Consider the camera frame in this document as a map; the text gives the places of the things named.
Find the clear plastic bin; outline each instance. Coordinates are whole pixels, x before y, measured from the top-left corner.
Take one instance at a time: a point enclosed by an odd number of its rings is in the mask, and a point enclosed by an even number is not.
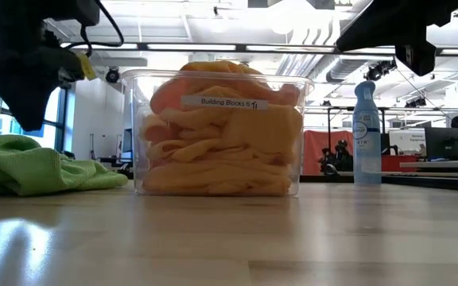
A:
[[[135,190],[294,195],[312,81],[205,71],[127,71]]]

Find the plastic container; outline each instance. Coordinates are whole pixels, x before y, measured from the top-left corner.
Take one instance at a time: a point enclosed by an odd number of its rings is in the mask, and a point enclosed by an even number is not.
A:
[[[381,134],[374,91],[375,83],[371,81],[360,83],[355,88],[358,98],[353,112],[355,184],[381,183]]]
[[[205,71],[127,71],[135,191],[293,195],[312,81]]]

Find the wooden table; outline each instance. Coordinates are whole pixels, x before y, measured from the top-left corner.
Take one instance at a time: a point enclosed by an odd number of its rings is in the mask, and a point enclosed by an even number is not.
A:
[[[0,286],[458,285],[458,192],[0,197]]]

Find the cable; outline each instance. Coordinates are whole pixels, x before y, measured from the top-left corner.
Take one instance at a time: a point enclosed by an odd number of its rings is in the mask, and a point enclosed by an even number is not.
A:
[[[399,70],[397,69],[397,72],[398,72],[399,74],[401,74],[402,77],[406,80],[406,82],[409,83],[409,85],[410,85],[411,87],[413,87],[413,88],[421,95],[421,91],[420,91],[419,89],[417,89],[417,87],[415,87],[414,84],[411,83],[411,81],[410,81],[401,71],[399,71]],[[443,110],[441,110],[440,107],[437,107],[432,101],[430,101],[430,99],[428,99],[426,96],[423,96],[423,98],[424,98],[426,101],[428,101],[430,104],[432,104],[433,106],[435,106],[435,108],[436,108],[438,111],[440,111],[444,116],[446,116],[448,119],[450,119],[450,121],[452,120],[452,118],[451,118],[447,113],[445,113]]]
[[[91,54],[93,53],[93,46],[91,45],[91,42],[90,42],[89,39],[87,38],[86,26],[85,26],[85,25],[82,25],[82,26],[80,27],[80,37],[82,37],[83,40],[84,40],[84,42],[87,44],[86,56],[87,56],[87,57],[90,57]]]
[[[105,17],[107,17],[107,20],[109,20],[111,25],[116,30],[116,33],[118,34],[118,37],[119,37],[119,42],[118,43],[90,42],[87,39],[86,26],[83,25],[81,27],[81,29],[80,29],[80,32],[81,32],[80,36],[83,38],[84,42],[71,43],[67,47],[65,47],[66,49],[70,49],[70,48],[74,48],[74,47],[77,47],[77,46],[80,46],[80,45],[83,45],[83,44],[87,44],[88,52],[91,55],[92,45],[94,45],[94,44],[101,45],[101,46],[104,46],[104,47],[114,47],[114,48],[121,47],[121,46],[123,46],[123,44],[125,44],[125,38],[123,37],[123,34],[121,33],[121,30],[119,29],[118,24],[116,24],[114,18],[109,14],[109,12],[103,6],[103,4],[101,3],[100,0],[95,0],[95,2],[99,6],[99,8],[102,10],[102,12],[105,15]]]

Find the orange cloth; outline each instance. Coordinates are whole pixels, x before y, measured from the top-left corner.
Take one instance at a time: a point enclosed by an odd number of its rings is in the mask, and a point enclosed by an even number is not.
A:
[[[296,106],[301,91],[292,84],[282,85],[279,91],[272,90],[266,83],[259,82],[251,75],[261,75],[258,71],[242,64],[233,64],[229,61],[197,62],[183,66],[182,71],[197,72],[225,72],[239,74],[234,76],[213,76],[206,79],[201,76],[185,78],[179,77],[164,83],[155,92],[150,100],[151,110],[155,114],[166,108],[181,110],[181,97],[184,95],[203,95],[222,97],[240,97],[244,99],[262,99],[272,104]]]
[[[168,163],[149,170],[143,187],[168,195],[286,195],[287,171],[256,160]]]
[[[258,75],[230,62],[191,63],[182,71]],[[151,98],[141,140],[150,169],[145,191],[156,195],[287,195],[293,151],[303,126],[294,108],[300,90],[271,90],[256,78],[213,76],[173,79]],[[265,110],[182,106],[182,96],[264,99]]]

